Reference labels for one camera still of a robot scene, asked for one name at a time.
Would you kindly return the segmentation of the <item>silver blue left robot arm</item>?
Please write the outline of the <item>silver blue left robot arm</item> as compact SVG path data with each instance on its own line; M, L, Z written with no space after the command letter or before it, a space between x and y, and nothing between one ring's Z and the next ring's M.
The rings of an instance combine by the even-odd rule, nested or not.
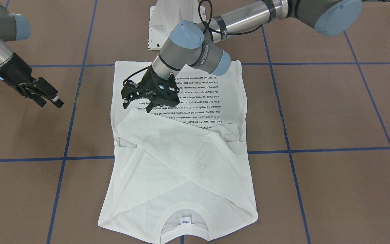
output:
M223 15L194 23L181 20L170 31L156 59L143 71L140 82L131 77L123 81L123 108L146 98L146 111L157 106L175 107L180 103L176 76L188 65L215 76L230 67L230 55L215 44L229 37L257 31L276 19L295 18L315 32L333 37L348 29L362 10L360 0L257 0Z

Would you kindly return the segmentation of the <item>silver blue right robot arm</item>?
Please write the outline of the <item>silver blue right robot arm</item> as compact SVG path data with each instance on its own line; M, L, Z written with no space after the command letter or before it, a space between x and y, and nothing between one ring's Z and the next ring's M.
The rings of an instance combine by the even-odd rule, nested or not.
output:
M63 106L58 91L42 77L32 77L32 68L8 45L30 37L30 25L20 14L10 13L0 2L0 80L21 96L43 107L47 101Z

